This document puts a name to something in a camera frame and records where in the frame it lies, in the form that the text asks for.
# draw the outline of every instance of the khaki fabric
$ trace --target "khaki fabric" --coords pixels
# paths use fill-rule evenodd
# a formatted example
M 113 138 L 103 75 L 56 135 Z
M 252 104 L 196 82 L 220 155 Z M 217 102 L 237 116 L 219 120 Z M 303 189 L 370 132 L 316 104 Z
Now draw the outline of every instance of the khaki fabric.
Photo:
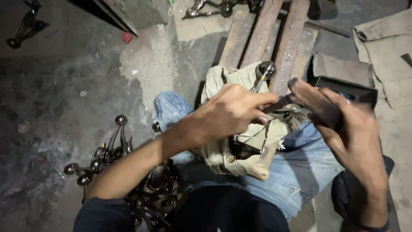
M 224 84 L 240 84 L 246 89 L 251 89 L 256 81 L 256 66 L 259 62 L 248 65 L 234 73 L 229 74 L 222 66 L 209 69 L 206 76 L 205 86 L 201 95 L 201 103 L 211 99 Z M 268 87 L 263 84 L 259 92 L 268 92 Z M 242 135 L 259 138 L 239 137 L 239 141 L 251 146 L 263 149 L 265 145 L 281 140 L 285 135 L 299 128 L 306 115 L 301 112 L 299 106 L 289 105 L 283 111 L 268 115 L 268 125 L 250 124 L 248 130 Z M 216 174 L 244 175 L 256 165 L 259 156 L 252 156 L 247 160 L 237 160 L 234 164 L 229 163 L 232 156 L 229 150 L 228 139 L 211 142 L 200 148 L 200 155 L 205 163 Z

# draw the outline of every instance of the denim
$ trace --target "denim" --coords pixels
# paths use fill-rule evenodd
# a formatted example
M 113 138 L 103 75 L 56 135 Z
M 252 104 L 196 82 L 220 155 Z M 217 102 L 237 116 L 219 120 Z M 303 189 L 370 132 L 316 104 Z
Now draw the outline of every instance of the denim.
M 172 91 L 158 94 L 154 106 L 154 119 L 159 122 L 162 131 L 193 111 L 182 96 Z M 285 136 L 283 145 L 285 150 L 276 152 L 266 181 L 248 175 L 214 174 L 198 155 L 189 151 L 175 155 L 172 160 L 191 189 L 231 185 L 275 204 L 290 221 L 344 168 L 310 122 L 305 122 L 300 130 Z

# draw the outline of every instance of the stack of metal castings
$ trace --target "stack of metal castings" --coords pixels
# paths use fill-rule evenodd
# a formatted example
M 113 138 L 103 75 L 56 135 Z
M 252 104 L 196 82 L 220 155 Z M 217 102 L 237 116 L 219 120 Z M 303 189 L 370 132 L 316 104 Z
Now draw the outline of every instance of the stack of metal castings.
M 211 0 L 195 0 L 191 8 L 187 9 L 186 15 L 182 19 L 196 18 L 201 16 L 209 16 L 215 14 L 221 14 L 227 18 L 233 14 L 233 7 L 236 4 L 248 4 L 251 12 L 257 12 L 262 0 L 222 0 L 220 4 L 216 4 Z M 200 10 L 207 4 L 220 10 L 213 12 L 200 12 Z
M 117 116 L 115 122 L 117 129 L 110 138 L 109 145 L 106 146 L 103 143 L 97 148 L 89 167 L 80 168 L 77 163 L 70 163 L 64 168 L 65 174 L 79 176 L 77 183 L 83 186 L 84 192 L 94 176 L 133 151 L 132 137 L 127 142 L 124 135 L 127 117 L 123 114 Z M 154 123 L 152 128 L 155 132 L 153 139 L 155 139 L 162 131 L 159 123 Z M 114 148 L 119 131 L 120 146 Z M 181 178 L 177 167 L 173 165 L 172 160 L 166 160 L 154 167 L 124 198 L 131 207 L 135 226 L 139 227 L 144 221 L 150 231 L 170 230 L 171 224 L 167 222 L 166 216 L 174 209 L 185 188 L 186 183 Z
M 44 30 L 48 23 L 36 20 L 36 15 L 40 7 L 42 7 L 38 0 L 23 0 L 24 3 L 31 9 L 24 15 L 14 38 L 6 39 L 7 45 L 13 49 L 21 47 L 21 42 L 35 36 L 40 31 Z

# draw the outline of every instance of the concrete floor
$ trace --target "concrete floor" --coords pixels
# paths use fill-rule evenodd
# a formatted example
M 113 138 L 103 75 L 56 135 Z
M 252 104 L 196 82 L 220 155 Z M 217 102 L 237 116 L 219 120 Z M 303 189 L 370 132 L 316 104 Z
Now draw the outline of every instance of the concrete floor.
M 69 162 L 88 165 L 96 146 L 108 142 L 119 114 L 129 119 L 126 136 L 133 135 L 135 147 L 150 139 L 152 99 L 163 90 L 178 92 L 194 105 L 219 42 L 228 35 L 178 42 L 171 18 L 169 25 L 144 29 L 126 45 L 121 31 L 76 6 L 41 2 L 38 18 L 51 26 L 19 50 L 0 45 L 2 231 L 72 231 L 82 189 L 75 177 L 59 172 Z M 28 8 L 22 2 L 0 3 L 4 41 L 15 34 Z M 338 0 L 338 17 L 322 22 L 350 30 L 406 5 L 407 0 Z M 319 31 L 316 51 L 357 59 L 352 39 L 326 31 Z M 291 231 L 338 231 L 328 228 L 339 225 L 328 191 L 304 207 Z

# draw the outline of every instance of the hand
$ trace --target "hand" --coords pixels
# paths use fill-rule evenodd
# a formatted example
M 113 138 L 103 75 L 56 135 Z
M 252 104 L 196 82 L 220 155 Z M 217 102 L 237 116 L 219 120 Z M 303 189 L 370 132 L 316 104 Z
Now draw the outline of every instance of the hand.
M 225 84 L 206 104 L 180 120 L 176 130 L 193 148 L 243 133 L 252 121 L 266 125 L 267 116 L 257 107 L 268 107 L 278 100 L 276 93 L 253 93 L 238 84 Z
M 322 125 L 312 117 L 326 145 L 336 159 L 353 173 L 365 189 L 384 192 L 388 189 L 388 176 L 379 140 L 379 124 L 370 113 L 348 103 L 343 96 L 325 88 L 319 89 L 343 114 L 343 127 L 339 133 Z

